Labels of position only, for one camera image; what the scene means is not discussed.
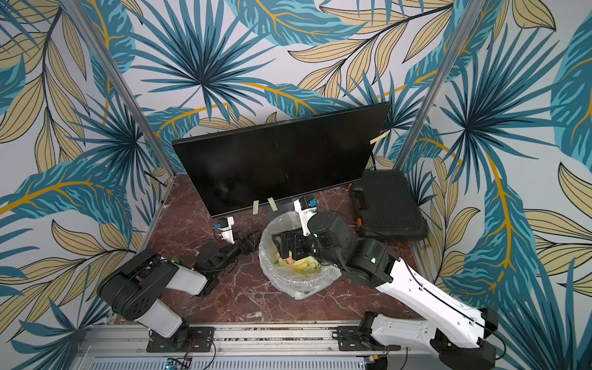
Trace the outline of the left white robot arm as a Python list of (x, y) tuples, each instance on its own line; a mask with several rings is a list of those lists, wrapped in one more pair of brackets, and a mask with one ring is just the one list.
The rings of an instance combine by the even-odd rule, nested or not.
[(219, 276), (241, 255), (252, 254), (260, 231), (248, 231), (233, 243), (208, 242), (192, 268), (155, 251), (136, 254), (97, 286), (98, 296), (118, 315), (149, 329), (148, 352), (208, 352), (214, 330), (192, 329), (187, 320), (160, 300), (166, 291), (205, 297), (218, 286)]

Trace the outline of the yellow sticky note edge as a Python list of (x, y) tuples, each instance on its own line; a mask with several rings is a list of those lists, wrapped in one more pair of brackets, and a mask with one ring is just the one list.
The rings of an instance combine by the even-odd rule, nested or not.
[(377, 137), (375, 137), (375, 138), (371, 139), (371, 140), (370, 140), (370, 143), (371, 143), (371, 144), (377, 143), (377, 142), (379, 142), (380, 140), (382, 140), (382, 139), (386, 138), (386, 137), (387, 137), (389, 134), (390, 134), (390, 131), (389, 131), (389, 130), (387, 130), (387, 131), (385, 131), (385, 132), (381, 133), (380, 135), (378, 135)]

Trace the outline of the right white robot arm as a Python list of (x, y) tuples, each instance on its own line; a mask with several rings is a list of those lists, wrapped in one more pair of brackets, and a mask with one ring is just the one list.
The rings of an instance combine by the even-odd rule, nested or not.
[(357, 337), (370, 345), (407, 347), (432, 353), (451, 369), (492, 369), (496, 347), (487, 342), (498, 329), (491, 308), (473, 308), (451, 297), (413, 270), (376, 239), (359, 237), (329, 211), (309, 217), (305, 227), (271, 234), (281, 257), (313, 257), (342, 276), (402, 302), (419, 320), (392, 319), (368, 312)]

